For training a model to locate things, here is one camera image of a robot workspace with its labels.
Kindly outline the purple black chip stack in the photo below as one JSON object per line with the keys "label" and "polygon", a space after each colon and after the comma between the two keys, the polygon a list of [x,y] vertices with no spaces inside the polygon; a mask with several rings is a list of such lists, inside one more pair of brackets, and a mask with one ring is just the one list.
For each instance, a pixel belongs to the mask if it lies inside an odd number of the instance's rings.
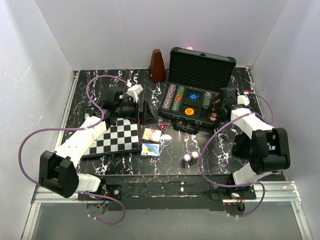
{"label": "purple black chip stack", "polygon": [[187,168],[191,162],[191,155],[188,153],[185,153],[182,157],[182,162],[181,162],[181,166],[182,168]]}

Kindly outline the brown black chip stack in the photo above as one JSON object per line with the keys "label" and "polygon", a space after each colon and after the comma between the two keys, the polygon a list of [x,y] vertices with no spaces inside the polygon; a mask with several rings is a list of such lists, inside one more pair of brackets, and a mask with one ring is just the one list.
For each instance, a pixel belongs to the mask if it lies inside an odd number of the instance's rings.
{"label": "brown black chip stack", "polygon": [[192,151],[190,153],[191,160],[190,160],[190,165],[195,165],[198,162],[200,154],[197,151]]}

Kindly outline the red playing card box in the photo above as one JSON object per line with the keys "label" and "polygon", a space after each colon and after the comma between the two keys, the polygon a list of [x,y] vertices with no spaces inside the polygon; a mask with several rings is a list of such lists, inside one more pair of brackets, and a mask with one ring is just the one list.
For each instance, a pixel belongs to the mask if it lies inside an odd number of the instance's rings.
{"label": "red playing card box", "polygon": [[142,141],[146,143],[156,143],[160,142],[160,138],[162,135],[161,130],[157,130],[154,128],[145,128],[142,134]]}

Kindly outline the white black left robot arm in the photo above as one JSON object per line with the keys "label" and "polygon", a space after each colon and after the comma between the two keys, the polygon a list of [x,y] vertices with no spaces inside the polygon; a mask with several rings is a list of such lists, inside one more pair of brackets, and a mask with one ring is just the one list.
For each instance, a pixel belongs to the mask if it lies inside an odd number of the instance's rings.
{"label": "white black left robot arm", "polygon": [[106,187],[100,177],[78,173],[76,167],[87,149],[121,118],[133,123],[155,123],[156,119],[144,100],[139,108],[139,95],[143,91],[140,84],[124,91],[120,87],[110,87],[106,98],[93,103],[94,108],[84,123],[72,136],[54,151],[44,151],[40,156],[38,183],[64,198],[74,193],[89,192],[95,200],[106,196]]}

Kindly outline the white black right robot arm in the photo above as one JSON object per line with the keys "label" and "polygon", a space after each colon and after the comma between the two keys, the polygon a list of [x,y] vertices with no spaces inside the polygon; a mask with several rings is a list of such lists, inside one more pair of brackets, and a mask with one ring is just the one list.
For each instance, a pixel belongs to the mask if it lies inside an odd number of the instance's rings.
{"label": "white black right robot arm", "polygon": [[220,89],[218,116],[222,121],[236,125],[242,131],[233,143],[233,155],[248,160],[241,169],[231,173],[224,187],[227,195],[237,199],[245,187],[257,180],[281,173],[291,165],[288,133],[263,121],[262,116],[249,109],[250,91],[242,95],[232,87]]}

